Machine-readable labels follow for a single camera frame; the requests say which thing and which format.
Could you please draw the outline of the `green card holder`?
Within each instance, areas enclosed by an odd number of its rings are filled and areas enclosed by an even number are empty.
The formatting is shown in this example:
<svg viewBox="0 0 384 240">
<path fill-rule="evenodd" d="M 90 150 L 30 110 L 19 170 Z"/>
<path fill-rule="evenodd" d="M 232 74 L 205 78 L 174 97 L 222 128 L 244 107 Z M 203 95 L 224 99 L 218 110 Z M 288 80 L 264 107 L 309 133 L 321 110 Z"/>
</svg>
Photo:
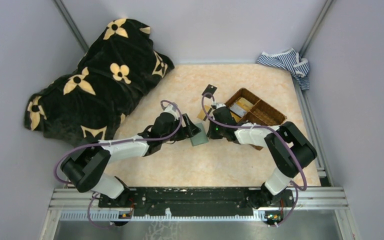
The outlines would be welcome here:
<svg viewBox="0 0 384 240">
<path fill-rule="evenodd" d="M 190 139 L 191 145 L 193 147 L 203 145 L 209 142 L 204 125 L 202 123 L 198 123 L 196 126 L 200 129 L 200 132 Z"/>
</svg>

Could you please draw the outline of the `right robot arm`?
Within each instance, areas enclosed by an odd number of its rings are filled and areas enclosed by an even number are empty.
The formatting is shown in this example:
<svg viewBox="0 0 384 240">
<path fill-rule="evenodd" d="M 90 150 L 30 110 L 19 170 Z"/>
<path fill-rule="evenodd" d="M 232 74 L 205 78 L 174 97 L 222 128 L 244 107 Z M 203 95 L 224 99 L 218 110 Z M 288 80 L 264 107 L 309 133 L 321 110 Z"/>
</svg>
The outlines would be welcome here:
<svg viewBox="0 0 384 240">
<path fill-rule="evenodd" d="M 208 138 L 225 138 L 239 145 L 267 148 L 276 168 L 263 183 L 261 199 L 267 206 L 275 206 L 281 200 L 281 192 L 316 157 L 317 151 L 298 127 L 290 121 L 281 125 L 264 126 L 252 122 L 238 125 L 231 111 L 222 103 L 213 105 Z"/>
</svg>

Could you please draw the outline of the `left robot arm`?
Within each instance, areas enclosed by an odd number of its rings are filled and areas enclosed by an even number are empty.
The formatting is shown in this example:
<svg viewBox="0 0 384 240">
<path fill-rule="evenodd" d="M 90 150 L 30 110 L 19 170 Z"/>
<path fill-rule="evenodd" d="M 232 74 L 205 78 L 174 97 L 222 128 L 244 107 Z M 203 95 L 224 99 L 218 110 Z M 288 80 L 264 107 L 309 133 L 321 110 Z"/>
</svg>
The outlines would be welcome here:
<svg viewBox="0 0 384 240">
<path fill-rule="evenodd" d="M 162 112 L 143 132 L 122 140 L 99 140 L 82 145 L 60 164 L 61 171 L 80 193 L 93 191 L 118 207 L 129 203 L 129 188 L 116 176 L 105 174 L 108 164 L 132 157 L 146 157 L 166 142 L 190 139 L 201 132 L 187 114 L 175 117 Z"/>
</svg>

